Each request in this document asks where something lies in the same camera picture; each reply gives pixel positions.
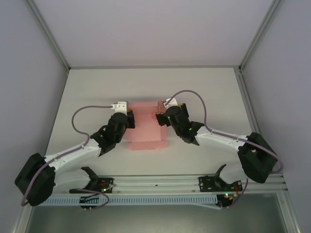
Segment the pink paper box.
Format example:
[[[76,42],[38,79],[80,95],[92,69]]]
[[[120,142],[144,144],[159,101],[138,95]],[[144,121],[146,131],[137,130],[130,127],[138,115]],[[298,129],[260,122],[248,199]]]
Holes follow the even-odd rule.
[[[159,125],[156,114],[164,113],[163,101],[130,102],[135,128],[127,129],[124,135],[129,150],[160,150],[169,145],[167,126]]]

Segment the grey metal panel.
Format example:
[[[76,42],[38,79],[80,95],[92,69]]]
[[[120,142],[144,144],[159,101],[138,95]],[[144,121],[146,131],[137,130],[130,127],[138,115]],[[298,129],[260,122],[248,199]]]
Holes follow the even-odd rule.
[[[236,206],[36,207],[26,233],[288,233],[278,211]]]

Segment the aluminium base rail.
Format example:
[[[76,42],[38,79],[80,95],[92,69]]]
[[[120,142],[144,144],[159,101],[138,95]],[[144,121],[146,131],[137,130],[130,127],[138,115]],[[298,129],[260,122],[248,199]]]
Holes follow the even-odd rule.
[[[61,179],[64,184],[58,181],[54,183],[53,194],[69,193],[80,184],[84,185],[85,181],[82,176],[68,176],[66,174]],[[204,193],[200,192],[198,178],[203,175],[167,175],[167,176],[115,176],[112,194],[114,195],[165,195],[165,194],[190,194]],[[270,193],[280,190],[287,190],[282,175],[269,176],[265,183],[257,183],[253,180],[242,180],[243,190],[255,193]],[[206,192],[211,194],[233,194],[234,196],[240,192]]]

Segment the aluminium side rail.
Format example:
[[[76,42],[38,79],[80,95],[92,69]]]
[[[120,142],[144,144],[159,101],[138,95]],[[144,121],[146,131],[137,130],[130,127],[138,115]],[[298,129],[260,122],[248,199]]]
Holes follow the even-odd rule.
[[[260,134],[243,74],[239,68],[234,68],[234,72],[252,130],[250,135],[242,142],[238,155],[242,161],[242,167],[246,170],[246,175],[250,179],[262,183],[263,179],[266,179],[273,173],[277,158],[275,157],[275,152]]]

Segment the aluminium frame post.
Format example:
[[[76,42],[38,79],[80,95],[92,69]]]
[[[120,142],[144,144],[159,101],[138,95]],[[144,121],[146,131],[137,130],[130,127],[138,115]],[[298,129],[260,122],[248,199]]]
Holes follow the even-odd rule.
[[[260,23],[259,28],[257,29],[254,38],[252,39],[242,61],[239,64],[239,71],[241,74],[243,74],[243,71],[246,65],[248,64],[249,60],[251,59],[251,56],[253,55],[261,39],[267,32],[270,24],[273,22],[274,18],[276,17],[277,12],[279,11],[284,1],[285,0],[272,0],[272,3],[269,6],[262,22]]]
[[[39,28],[44,33],[45,37],[47,38],[53,52],[55,53],[58,60],[63,65],[64,69],[66,70],[66,73],[68,74],[71,67],[68,64],[63,52],[61,51],[58,43],[56,42],[56,39],[54,38],[49,26],[47,25],[42,13],[40,12],[37,4],[35,3],[35,0],[23,0],[26,4],[26,6],[31,11],[35,21],[37,22]]]

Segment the black controller board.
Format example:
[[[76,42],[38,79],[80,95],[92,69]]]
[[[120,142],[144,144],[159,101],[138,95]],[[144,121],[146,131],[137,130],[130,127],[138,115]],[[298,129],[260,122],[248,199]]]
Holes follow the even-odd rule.
[[[216,206],[220,207],[221,209],[228,209],[234,202],[234,195],[233,194],[219,194],[217,195],[217,203]]]
[[[92,211],[93,209],[96,209],[99,206],[99,200],[100,198],[95,195],[80,197],[79,205],[84,212]]]

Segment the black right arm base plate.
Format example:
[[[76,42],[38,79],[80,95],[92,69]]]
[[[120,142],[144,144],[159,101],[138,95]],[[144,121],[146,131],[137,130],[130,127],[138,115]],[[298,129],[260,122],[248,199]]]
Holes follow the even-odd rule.
[[[227,184],[218,176],[201,176],[198,182],[200,192],[240,192],[243,190],[241,181]]]

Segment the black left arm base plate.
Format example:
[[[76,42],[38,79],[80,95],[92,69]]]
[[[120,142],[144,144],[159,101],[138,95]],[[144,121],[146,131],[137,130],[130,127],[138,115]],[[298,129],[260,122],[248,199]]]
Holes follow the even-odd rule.
[[[91,190],[96,192],[112,193],[114,187],[114,179],[110,177],[99,177],[90,179],[86,184],[70,189],[71,194],[87,193],[86,191],[78,191],[78,189]]]

